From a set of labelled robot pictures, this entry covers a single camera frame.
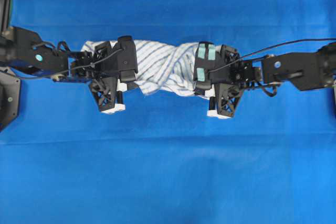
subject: cloth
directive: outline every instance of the cloth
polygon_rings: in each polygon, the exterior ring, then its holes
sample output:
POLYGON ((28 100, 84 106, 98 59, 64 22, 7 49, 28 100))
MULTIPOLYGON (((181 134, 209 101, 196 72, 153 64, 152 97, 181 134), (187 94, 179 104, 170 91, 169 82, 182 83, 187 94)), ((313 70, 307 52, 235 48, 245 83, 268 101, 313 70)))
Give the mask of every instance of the cloth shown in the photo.
MULTIPOLYGON (((94 52, 102 43, 87 41, 82 51, 94 52)), ((138 59, 136 84, 142 93, 149 95, 157 90, 171 91, 182 97, 194 95, 194 64, 198 43, 172 46, 147 40, 135 40, 138 59)))

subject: blue stripe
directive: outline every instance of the blue stripe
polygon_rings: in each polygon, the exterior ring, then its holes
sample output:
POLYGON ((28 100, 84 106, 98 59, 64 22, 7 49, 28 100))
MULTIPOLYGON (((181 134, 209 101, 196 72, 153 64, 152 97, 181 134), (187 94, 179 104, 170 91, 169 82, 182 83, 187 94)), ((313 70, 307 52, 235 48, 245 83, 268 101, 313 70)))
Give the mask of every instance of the blue stripe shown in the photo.
MULTIPOLYGON (((189 46, 181 55, 180 55, 180 57, 177 59, 177 61, 176 62, 178 62, 179 61, 179 59, 188 51, 188 50, 190 50, 190 48, 193 48, 195 45, 191 45, 191 46, 189 46)), ((166 67, 166 69, 162 72, 162 74, 161 74, 161 76, 159 77, 159 81, 161 80, 161 78, 162 78, 162 76, 164 75, 164 73, 167 71, 167 69, 168 69, 168 67, 169 67, 169 65, 170 65, 170 63, 172 62, 172 59, 174 58, 174 56, 175 56, 175 54, 176 54, 176 52, 177 52, 177 50, 175 51, 175 53, 174 53, 174 55, 173 55, 173 57, 170 59, 170 62, 169 62, 169 64, 168 64, 168 66, 166 67)), ((168 74, 168 76, 171 74, 171 72, 173 71, 173 69, 174 69, 174 67, 175 67, 175 64, 176 64, 176 62, 174 63, 174 65, 173 65, 173 67, 172 67, 172 69, 171 69, 171 71, 170 71, 170 73, 168 74)))
POLYGON ((141 63, 142 63, 145 59, 147 59, 150 55, 152 55, 152 54, 155 53, 156 51, 158 51, 158 50, 160 50, 161 48, 166 47, 166 46, 168 46, 168 45, 163 45, 163 46, 161 46, 161 47, 156 48, 154 51, 151 51, 145 58, 143 58, 140 62, 138 62, 138 64, 141 64, 141 63))
POLYGON ((140 48, 137 49, 137 53, 146 45, 148 45, 151 41, 145 42, 140 48))
POLYGON ((153 67, 156 63, 160 62, 161 60, 166 59, 168 56, 169 56, 169 55, 166 55, 165 57, 163 57, 163 58, 161 58, 161 59, 155 61, 154 63, 152 63, 149 67, 146 68, 146 70, 144 70, 144 72, 143 72, 141 75, 138 76, 138 78, 141 78, 141 77, 147 72, 148 69, 150 69, 151 67, 153 67))

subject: black bracket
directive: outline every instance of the black bracket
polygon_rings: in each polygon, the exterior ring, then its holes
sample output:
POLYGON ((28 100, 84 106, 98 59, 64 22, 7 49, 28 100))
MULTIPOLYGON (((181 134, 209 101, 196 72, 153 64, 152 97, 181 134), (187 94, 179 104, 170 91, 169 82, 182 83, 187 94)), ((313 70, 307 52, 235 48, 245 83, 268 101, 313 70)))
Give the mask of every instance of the black bracket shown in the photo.
MULTIPOLYGON (((9 67, 0 70, 14 74, 9 67)), ((19 79, 0 73, 0 131, 18 116, 20 87, 19 79)))

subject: wire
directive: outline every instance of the wire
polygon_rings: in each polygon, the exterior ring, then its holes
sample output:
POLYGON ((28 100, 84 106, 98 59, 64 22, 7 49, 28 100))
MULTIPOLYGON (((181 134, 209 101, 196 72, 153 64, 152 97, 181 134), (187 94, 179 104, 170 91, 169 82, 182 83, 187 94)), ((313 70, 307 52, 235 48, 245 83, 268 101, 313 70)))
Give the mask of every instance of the wire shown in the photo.
POLYGON ((50 42, 47 42, 47 41, 42 41, 41 43, 34 44, 34 45, 32 45, 32 48, 41 47, 41 46, 45 46, 45 45, 49 45, 54 49, 56 48, 53 43, 50 43, 50 42))
POLYGON ((37 80, 37 79, 43 79, 43 78, 49 78, 51 76, 55 76, 55 75, 59 75, 59 74, 62 74, 62 73, 66 73, 66 72, 69 72, 69 71, 72 71, 72 70, 76 70, 76 69, 79 69, 79 68, 88 68, 88 67, 93 67, 95 64, 98 64, 98 63, 101 63, 109 58, 111 58, 113 55, 115 55, 117 52, 120 52, 120 51, 123 51, 124 49, 123 48, 120 48, 116 51, 114 51, 113 53, 111 53, 110 55, 108 55, 107 57, 101 59, 101 60, 98 60, 98 61, 95 61, 95 62, 92 62, 91 64, 88 64, 88 65, 84 65, 84 66, 77 66, 77 67, 74 67, 74 68, 70 68, 70 69, 67 69, 67 70, 64 70, 64 71, 61 71, 61 72, 57 72, 57 73, 51 73, 51 74, 47 74, 45 76, 38 76, 38 77, 22 77, 22 76, 16 76, 14 74, 11 74, 11 73, 7 73, 6 71, 2 71, 0 70, 1 73, 4 73, 8 76, 11 76, 11 77, 15 77, 17 79, 20 79, 20 80, 37 80))
POLYGON ((246 57, 249 57, 249 56, 252 56, 252 55, 256 55, 256 54, 258 54, 258 53, 260 53, 260 52, 264 52, 264 51, 267 51, 267 50, 269 50, 269 49, 273 49, 273 48, 276 48, 276 47, 280 47, 280 46, 284 46, 284 45, 288 45, 288 44, 294 44, 294 43, 298 43, 298 42, 304 42, 304 41, 328 41, 328 40, 336 40, 336 38, 325 38, 325 39, 298 39, 298 40, 292 40, 292 41, 288 41, 288 42, 283 42, 283 43, 276 44, 276 45, 274 45, 274 46, 270 46, 270 47, 266 47, 266 48, 263 48, 263 49, 261 49, 261 50, 252 52, 252 53, 250 53, 250 54, 244 55, 244 56, 240 57, 239 59, 234 60, 234 61, 232 61, 232 62, 230 62, 230 63, 228 63, 228 64, 226 64, 226 65, 224 65, 224 66, 221 66, 221 67, 219 67, 219 68, 215 68, 215 69, 213 69, 213 70, 209 70, 208 73, 212 73, 212 72, 219 71, 219 70, 221 70, 221 69, 223 69, 223 68, 226 68, 226 67, 228 67, 228 66, 230 66, 230 65, 232 65, 232 64, 234 64, 234 63, 237 63, 237 62, 241 61, 242 59, 244 59, 244 58, 246 58, 246 57))
POLYGON ((60 51, 61 50, 61 46, 64 47, 65 51, 70 51, 68 44, 65 41, 60 41, 57 44, 57 50, 60 51))

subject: white towel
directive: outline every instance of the white towel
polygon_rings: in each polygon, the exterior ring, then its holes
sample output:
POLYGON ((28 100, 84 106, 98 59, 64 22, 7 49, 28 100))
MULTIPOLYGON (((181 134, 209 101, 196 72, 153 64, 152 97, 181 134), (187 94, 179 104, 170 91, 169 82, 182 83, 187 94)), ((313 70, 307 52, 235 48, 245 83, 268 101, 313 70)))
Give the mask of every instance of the white towel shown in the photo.
MULTIPOLYGON (((94 51, 102 43, 87 41, 82 51, 94 51)), ((113 47, 116 41, 110 41, 113 47)), ((195 54, 198 43, 185 43, 178 47, 147 40, 135 40, 138 70, 136 84, 141 91, 152 94, 161 89, 187 97, 194 95, 193 81, 195 54)))

